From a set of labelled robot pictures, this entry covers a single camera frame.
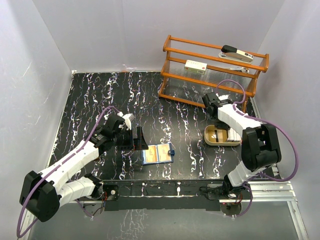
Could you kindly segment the blue card holder wallet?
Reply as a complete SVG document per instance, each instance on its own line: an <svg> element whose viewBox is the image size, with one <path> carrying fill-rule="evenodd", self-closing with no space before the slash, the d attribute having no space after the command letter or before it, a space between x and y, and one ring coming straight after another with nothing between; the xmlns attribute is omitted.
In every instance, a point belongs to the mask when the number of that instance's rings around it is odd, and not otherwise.
<svg viewBox="0 0 320 240"><path fill-rule="evenodd" d="M144 159L144 151L142 151L141 153L141 158L142 158L142 165L155 165L155 164L167 164L167 163L172 163L174 161L174 155L175 155L175 150L172 147L171 143L167 143L170 145L170 151L168 152L171 155L171 161L170 162L159 162L159 154L158 154L158 145L161 144L154 144L156 146L156 151L157 151L157 162L156 163L145 163L145 159Z"/></svg>

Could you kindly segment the orange patterned credit card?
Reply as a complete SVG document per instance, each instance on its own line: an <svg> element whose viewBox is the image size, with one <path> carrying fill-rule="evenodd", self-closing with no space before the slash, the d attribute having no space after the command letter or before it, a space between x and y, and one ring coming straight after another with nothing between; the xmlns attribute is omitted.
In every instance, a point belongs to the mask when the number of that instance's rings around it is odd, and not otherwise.
<svg viewBox="0 0 320 240"><path fill-rule="evenodd" d="M171 155L169 151L171 150L170 144L159 144L157 146L158 149L158 159L160 163L166 163L171 161Z"/></svg>

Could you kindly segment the yellow black striped card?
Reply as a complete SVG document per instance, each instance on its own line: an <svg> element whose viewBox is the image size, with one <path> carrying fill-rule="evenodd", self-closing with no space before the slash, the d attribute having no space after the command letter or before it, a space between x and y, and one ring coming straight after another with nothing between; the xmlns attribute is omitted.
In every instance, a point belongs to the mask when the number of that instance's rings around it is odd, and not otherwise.
<svg viewBox="0 0 320 240"><path fill-rule="evenodd" d="M208 131L208 138L213 143L224 143L227 140L227 130L225 129L211 129Z"/></svg>

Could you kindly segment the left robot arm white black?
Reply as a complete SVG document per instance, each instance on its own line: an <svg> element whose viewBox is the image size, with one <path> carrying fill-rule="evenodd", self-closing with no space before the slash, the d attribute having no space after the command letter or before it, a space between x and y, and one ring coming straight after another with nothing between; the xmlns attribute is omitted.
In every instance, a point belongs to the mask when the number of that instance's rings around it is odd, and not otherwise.
<svg viewBox="0 0 320 240"><path fill-rule="evenodd" d="M142 127L133 136L134 115L110 116L62 159L39 173L30 171L24 178L19 202L39 221L51 219L63 205L82 197L99 200L103 196L103 181L91 173L78 180L71 178L88 163L116 147L120 151L140 151L149 147Z"/></svg>

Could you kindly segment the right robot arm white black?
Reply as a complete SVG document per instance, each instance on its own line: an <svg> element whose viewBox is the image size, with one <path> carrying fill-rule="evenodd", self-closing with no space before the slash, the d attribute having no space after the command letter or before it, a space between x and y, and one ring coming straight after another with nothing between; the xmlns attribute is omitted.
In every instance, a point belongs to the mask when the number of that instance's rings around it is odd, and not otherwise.
<svg viewBox="0 0 320 240"><path fill-rule="evenodd" d="M246 182L282 159L276 127L261 123L243 113L229 99L219 99L213 92L202 97L206 113L218 124L235 130L241 137L241 161L225 175L214 193L230 199L244 189Z"/></svg>

